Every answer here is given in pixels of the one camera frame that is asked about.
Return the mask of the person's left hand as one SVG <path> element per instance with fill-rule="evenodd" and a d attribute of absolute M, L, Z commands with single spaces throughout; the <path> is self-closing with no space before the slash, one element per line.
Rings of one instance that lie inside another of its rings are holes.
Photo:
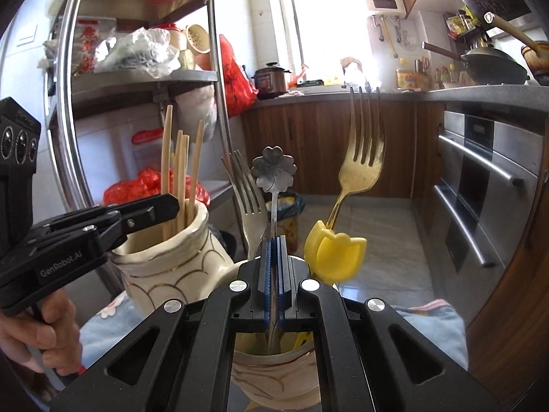
<path fill-rule="evenodd" d="M 43 369 L 27 347 L 41 350 L 45 367 L 60 376 L 77 373 L 82 366 L 83 347 L 75 321 L 76 309 L 64 289 L 60 289 L 41 304 L 44 322 L 26 311 L 7 317 L 1 313 L 1 350 L 13 362 L 37 373 Z"/>

